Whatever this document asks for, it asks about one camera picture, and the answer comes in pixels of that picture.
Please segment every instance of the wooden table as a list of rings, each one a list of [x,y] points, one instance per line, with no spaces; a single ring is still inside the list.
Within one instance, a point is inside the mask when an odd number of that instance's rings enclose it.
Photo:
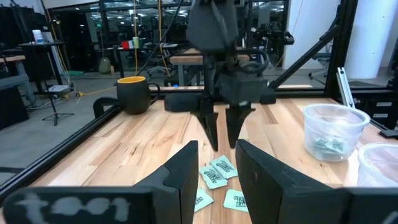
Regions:
[[[29,77],[26,74],[24,64],[22,61],[25,60],[25,56],[18,55],[13,57],[6,57],[6,62],[12,62],[16,65],[18,75],[1,78],[0,79],[0,90],[5,88],[14,87],[17,85],[23,85],[26,91],[26,96],[29,99],[30,105],[35,107],[35,96],[33,93],[33,89],[29,83]],[[0,58],[0,63],[4,63],[4,58]]]
[[[354,154],[344,162],[321,162],[309,155],[303,146],[303,108],[314,103],[334,103],[324,99],[281,99],[274,105],[253,107],[245,120],[240,138],[261,148],[284,163],[332,187],[355,186],[358,178],[358,149],[372,142],[397,143],[378,135],[378,129],[365,128]],[[34,186],[132,186],[161,166],[186,143],[199,143],[199,166],[225,155],[236,166],[235,150],[229,148],[225,105],[216,105],[219,151],[214,152],[196,117],[189,113],[164,111],[163,101],[152,105],[145,114],[120,113],[103,126]],[[198,187],[207,191],[214,203],[196,212],[196,224],[250,223],[248,213],[223,208],[228,189],[241,190],[237,177],[228,186],[209,190],[199,176]]]
[[[18,56],[13,56],[13,57],[6,57],[6,62],[15,62],[19,60],[25,60],[25,56],[23,55],[18,55]],[[0,63],[4,63],[4,58],[0,58]]]
[[[188,49],[182,54],[200,54],[200,52],[197,49]],[[238,59],[248,61],[249,56],[247,55],[238,55]],[[203,56],[202,55],[176,55],[173,57],[170,57],[170,63],[173,65],[177,65],[178,67],[178,80],[180,86],[185,86],[185,80],[184,80],[184,66],[186,65],[203,65]]]

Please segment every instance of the green ticket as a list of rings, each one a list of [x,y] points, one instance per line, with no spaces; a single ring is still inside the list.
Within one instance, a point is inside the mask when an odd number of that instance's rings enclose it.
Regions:
[[[199,173],[209,189],[216,189],[228,184],[228,181],[213,166],[202,167],[199,169]]]
[[[224,200],[224,208],[239,210],[242,212],[249,212],[248,206],[243,196],[242,191],[229,189],[226,192]]]
[[[203,189],[198,189],[195,202],[195,212],[213,203],[214,200]]]
[[[210,161],[210,164],[213,165],[225,179],[238,176],[238,171],[226,156],[220,156],[220,158]]]

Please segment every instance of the desk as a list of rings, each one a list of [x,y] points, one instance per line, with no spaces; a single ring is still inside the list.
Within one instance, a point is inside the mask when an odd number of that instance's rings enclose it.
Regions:
[[[23,60],[25,60],[25,56],[23,55],[6,58],[7,63],[15,63],[18,75],[0,79],[0,89],[23,85],[26,91],[26,97],[29,99],[30,105],[35,107],[35,96],[33,94],[33,89],[29,83],[29,77],[26,75],[24,64],[22,63]],[[0,58],[0,63],[4,63],[3,58]]]
[[[187,55],[184,54],[200,54],[197,49],[188,49],[181,53],[182,55],[175,55],[170,57],[170,63],[173,65],[177,65],[178,67],[178,79],[180,81],[180,86],[185,86],[184,80],[184,66],[185,65],[203,65],[203,56],[202,55]],[[248,61],[249,56],[247,55],[238,55],[238,59]]]
[[[155,50],[156,45],[144,45],[142,47],[137,48],[137,50]],[[173,44],[173,45],[166,45],[166,46],[162,46],[162,49],[164,50],[171,50],[171,49],[175,49],[177,47],[177,44]],[[124,49],[122,47],[119,47],[117,45],[107,48],[106,50],[113,50],[115,56],[116,56],[116,60],[118,61],[119,64],[119,73],[120,73],[120,78],[124,78],[124,69],[123,69],[123,65],[122,65],[122,58],[120,56],[120,51],[125,51],[125,52],[129,52],[129,51],[135,51],[135,49]]]
[[[372,142],[397,143],[378,135],[373,125],[365,128],[357,150],[345,162],[321,162],[309,155],[303,146],[303,108],[314,103],[334,103],[328,98],[281,99],[274,105],[254,104],[256,111],[245,120],[241,139],[261,148],[304,174],[332,187],[356,185],[358,149]],[[181,147],[195,139],[199,145],[199,166],[225,155],[236,166],[235,150],[229,148],[226,105],[216,105],[219,151],[210,147],[196,117],[189,113],[164,111],[163,101],[152,105],[145,114],[130,116],[120,113],[85,142],[80,144],[52,170],[37,179],[34,186],[99,186],[125,185],[136,182],[155,171]],[[205,189],[214,203],[195,213],[195,224],[247,224],[248,213],[223,208],[228,189],[241,190],[237,177],[228,186],[208,190],[199,177],[198,186]]]

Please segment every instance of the red object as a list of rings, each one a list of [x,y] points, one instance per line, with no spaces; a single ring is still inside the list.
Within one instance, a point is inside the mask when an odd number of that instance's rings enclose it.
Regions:
[[[123,41],[122,42],[122,48],[123,49],[129,49],[130,47],[129,47],[129,42],[128,41]]]

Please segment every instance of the plastic cup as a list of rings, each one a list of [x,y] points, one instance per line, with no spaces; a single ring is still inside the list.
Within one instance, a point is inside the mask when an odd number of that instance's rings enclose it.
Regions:
[[[304,145],[320,161],[339,162],[355,150],[370,117],[363,111],[334,104],[304,108]]]
[[[398,187],[398,145],[367,144],[358,152],[360,187]]]

